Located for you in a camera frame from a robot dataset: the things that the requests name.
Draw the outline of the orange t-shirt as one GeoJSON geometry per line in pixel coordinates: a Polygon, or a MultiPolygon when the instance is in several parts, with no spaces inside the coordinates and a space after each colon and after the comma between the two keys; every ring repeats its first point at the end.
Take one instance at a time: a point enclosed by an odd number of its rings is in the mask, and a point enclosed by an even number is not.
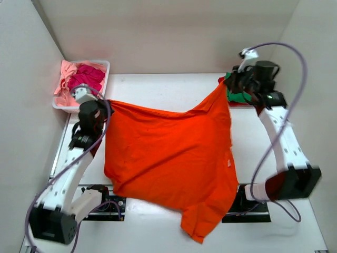
{"type": "Polygon", "coordinates": [[[104,173],[114,193],[179,210],[182,230],[202,243],[239,185],[225,84],[182,113],[120,101],[111,106],[104,173]]]}

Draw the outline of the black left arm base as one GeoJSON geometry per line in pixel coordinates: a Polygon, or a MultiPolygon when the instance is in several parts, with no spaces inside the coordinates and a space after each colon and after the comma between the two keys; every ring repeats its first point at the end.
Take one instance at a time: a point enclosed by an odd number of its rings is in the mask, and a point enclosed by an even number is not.
{"type": "Polygon", "coordinates": [[[84,220],[87,221],[124,221],[126,210],[126,197],[120,197],[113,190],[103,184],[91,184],[82,187],[81,191],[97,190],[102,193],[103,206],[96,208],[84,220]]]}

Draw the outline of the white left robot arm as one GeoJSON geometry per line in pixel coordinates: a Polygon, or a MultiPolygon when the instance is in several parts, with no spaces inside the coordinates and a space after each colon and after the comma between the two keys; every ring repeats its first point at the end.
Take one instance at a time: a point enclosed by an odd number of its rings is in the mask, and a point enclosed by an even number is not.
{"type": "Polygon", "coordinates": [[[95,208],[104,210],[110,196],[103,185],[91,186],[74,199],[76,189],[105,135],[113,109],[107,100],[80,105],[62,170],[33,200],[26,215],[26,232],[34,239],[69,245],[78,226],[95,208]]]}

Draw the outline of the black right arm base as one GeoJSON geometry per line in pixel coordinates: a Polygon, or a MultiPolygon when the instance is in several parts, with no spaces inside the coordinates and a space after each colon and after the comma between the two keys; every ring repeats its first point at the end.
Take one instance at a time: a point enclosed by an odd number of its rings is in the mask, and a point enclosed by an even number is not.
{"type": "Polygon", "coordinates": [[[268,223],[271,222],[266,203],[246,199],[245,184],[240,184],[235,199],[222,218],[222,223],[268,223]]]}

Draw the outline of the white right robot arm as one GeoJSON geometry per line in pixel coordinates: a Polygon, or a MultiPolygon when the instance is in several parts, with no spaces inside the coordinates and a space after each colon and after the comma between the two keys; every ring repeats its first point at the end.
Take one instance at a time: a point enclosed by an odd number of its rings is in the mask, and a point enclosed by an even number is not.
{"type": "Polygon", "coordinates": [[[295,137],[286,115],[290,109],[283,93],[275,90],[280,67],[271,61],[244,60],[225,77],[230,94],[239,95],[255,107],[269,136],[276,160],[277,173],[265,182],[251,182],[236,197],[236,206],[250,210],[255,201],[277,201],[308,198],[322,173],[310,164],[295,137]]]}

